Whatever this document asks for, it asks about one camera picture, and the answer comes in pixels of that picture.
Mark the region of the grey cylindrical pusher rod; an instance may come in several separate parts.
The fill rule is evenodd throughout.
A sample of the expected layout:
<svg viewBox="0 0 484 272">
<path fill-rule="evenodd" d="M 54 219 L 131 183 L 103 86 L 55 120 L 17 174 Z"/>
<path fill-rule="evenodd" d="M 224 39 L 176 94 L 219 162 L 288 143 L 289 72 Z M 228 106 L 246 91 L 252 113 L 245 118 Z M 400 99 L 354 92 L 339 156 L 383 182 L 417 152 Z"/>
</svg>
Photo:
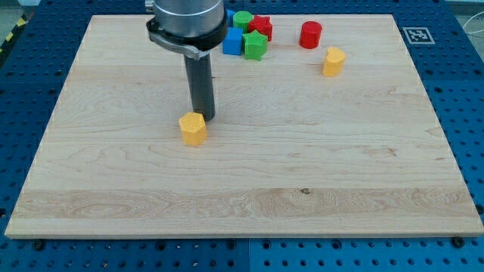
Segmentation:
<svg viewBox="0 0 484 272">
<path fill-rule="evenodd" d="M 184 61 L 193 110 L 208 122 L 216 114 L 210 55 L 199 60 L 184 56 Z"/>
</svg>

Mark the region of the blue block behind arm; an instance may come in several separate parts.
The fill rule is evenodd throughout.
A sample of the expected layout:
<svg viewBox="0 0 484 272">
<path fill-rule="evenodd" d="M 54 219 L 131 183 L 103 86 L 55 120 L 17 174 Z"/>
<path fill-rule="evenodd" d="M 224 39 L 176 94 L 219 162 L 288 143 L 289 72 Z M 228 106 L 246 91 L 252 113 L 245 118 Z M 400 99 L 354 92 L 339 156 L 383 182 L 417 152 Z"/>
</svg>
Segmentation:
<svg viewBox="0 0 484 272">
<path fill-rule="evenodd" d="M 227 17 L 228 17 L 228 26 L 233 27 L 233 16 L 235 14 L 235 11 L 227 9 L 226 13 L 227 13 Z"/>
</svg>

